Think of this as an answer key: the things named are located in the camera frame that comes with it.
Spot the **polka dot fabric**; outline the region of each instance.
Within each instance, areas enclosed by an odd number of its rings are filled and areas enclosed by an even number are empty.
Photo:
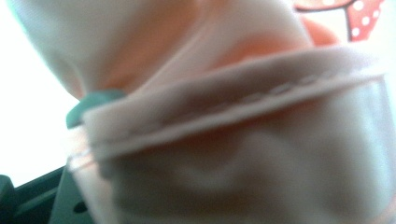
[[[350,41],[366,40],[375,28],[384,0],[295,0],[301,13],[343,9]]]

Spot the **white fabric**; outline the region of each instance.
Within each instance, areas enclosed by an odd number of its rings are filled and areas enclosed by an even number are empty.
[[[289,0],[8,2],[73,93],[109,88],[120,77],[126,78],[116,88],[130,92],[201,74],[246,38],[260,35],[271,37],[268,45],[281,40],[280,47],[311,46]]]
[[[77,180],[111,187],[82,187],[107,201],[98,223],[378,223],[395,194],[383,67],[356,44],[130,95],[84,117],[95,161]]]

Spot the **blurry background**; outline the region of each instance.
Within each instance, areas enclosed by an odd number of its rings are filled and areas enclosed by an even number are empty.
[[[373,40],[382,45],[393,64],[395,22],[396,0],[386,0]],[[394,77],[388,77],[393,103],[395,67],[390,68]],[[35,54],[4,0],[0,0],[0,77],[0,175],[10,176],[17,187],[65,165],[64,118],[77,100]]]

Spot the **pink fabric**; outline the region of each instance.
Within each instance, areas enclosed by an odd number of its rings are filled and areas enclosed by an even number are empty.
[[[131,94],[86,114],[76,131],[91,149],[73,169],[102,202],[98,223],[385,224],[396,157],[384,74],[360,43]]]

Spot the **teal plastic piece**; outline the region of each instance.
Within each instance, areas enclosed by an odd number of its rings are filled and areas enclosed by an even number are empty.
[[[120,98],[125,97],[125,93],[120,90],[94,91],[87,94],[66,116],[66,126],[68,129],[81,124],[82,115],[90,109],[100,105],[106,105]]]

